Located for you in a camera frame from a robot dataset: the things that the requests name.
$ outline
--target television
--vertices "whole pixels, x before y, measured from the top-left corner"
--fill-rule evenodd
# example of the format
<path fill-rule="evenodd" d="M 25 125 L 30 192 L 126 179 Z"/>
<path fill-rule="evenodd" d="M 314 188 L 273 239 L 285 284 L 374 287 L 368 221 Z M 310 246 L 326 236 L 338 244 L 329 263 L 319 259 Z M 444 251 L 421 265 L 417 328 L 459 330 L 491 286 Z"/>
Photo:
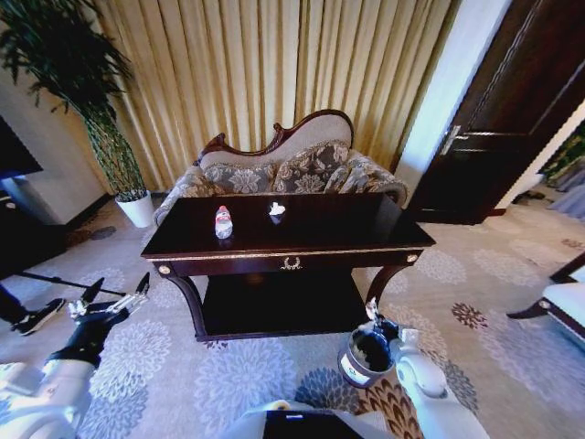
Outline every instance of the television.
<path fill-rule="evenodd" d="M 43 170 L 2 116 L 0 116 L 0 157 L 0 179 Z"/>

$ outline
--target chair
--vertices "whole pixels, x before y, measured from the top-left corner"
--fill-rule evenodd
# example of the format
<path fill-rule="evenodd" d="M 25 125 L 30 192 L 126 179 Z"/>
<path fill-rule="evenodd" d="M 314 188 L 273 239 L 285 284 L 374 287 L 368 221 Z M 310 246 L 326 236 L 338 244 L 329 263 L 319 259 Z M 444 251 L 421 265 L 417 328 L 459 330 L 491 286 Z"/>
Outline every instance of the chair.
<path fill-rule="evenodd" d="M 155 224 L 185 197 L 385 192 L 399 206 L 406 200 L 403 182 L 351 149 L 354 129 L 345 113 L 321 110 L 289 129 L 275 123 L 274 130 L 270 144 L 255 152 L 232 148 L 223 133 L 214 137 L 156 210 Z"/>
<path fill-rule="evenodd" d="M 510 313 L 514 319 L 553 316 L 572 336 L 585 342 L 585 284 L 553 284 L 545 288 L 542 298 L 529 308 Z"/>

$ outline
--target potted plant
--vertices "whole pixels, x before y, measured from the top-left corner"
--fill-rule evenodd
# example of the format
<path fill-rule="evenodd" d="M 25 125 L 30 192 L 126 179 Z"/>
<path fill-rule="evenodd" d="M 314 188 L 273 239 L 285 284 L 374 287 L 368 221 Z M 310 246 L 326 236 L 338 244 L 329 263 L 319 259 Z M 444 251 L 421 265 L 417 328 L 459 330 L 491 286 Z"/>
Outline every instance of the potted plant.
<path fill-rule="evenodd" d="M 16 83 L 23 69 L 36 77 L 36 95 L 45 89 L 61 99 L 51 110 L 73 108 L 85 123 L 93 153 L 116 201 L 137 227 L 152 223 L 153 204 L 133 151 L 116 125 L 108 98 L 122 90 L 116 76 L 131 76 L 128 59 L 91 28 L 88 0 L 0 0 L 0 57 Z"/>

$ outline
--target carved wooden backrest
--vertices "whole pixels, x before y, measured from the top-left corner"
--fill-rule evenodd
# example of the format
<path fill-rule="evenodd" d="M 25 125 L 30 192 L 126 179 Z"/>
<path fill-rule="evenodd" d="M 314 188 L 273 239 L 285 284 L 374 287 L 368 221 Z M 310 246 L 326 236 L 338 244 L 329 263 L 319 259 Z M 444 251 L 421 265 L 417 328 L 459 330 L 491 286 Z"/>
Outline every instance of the carved wooden backrest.
<path fill-rule="evenodd" d="M 214 163 L 229 163 L 256 166 L 260 163 L 280 163 L 306 147 L 324 140 L 343 140 L 351 146 L 354 142 L 354 127 L 347 114 L 338 110 L 313 112 L 292 128 L 274 124 L 276 131 L 271 143 L 260 151 L 243 152 L 226 144 L 226 135 L 221 133 L 201 151 L 195 165 L 206 169 Z"/>

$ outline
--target plastic bottle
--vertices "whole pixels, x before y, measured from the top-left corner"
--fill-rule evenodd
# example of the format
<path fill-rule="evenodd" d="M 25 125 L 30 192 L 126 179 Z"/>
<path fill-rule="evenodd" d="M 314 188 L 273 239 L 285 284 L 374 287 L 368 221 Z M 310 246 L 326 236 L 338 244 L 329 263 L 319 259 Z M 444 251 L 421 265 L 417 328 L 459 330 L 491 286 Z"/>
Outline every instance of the plastic bottle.
<path fill-rule="evenodd" d="M 231 216 L 229 210 L 225 206 L 219 206 L 218 213 L 216 213 L 216 236 L 221 240 L 229 238 L 233 224 L 231 223 Z"/>

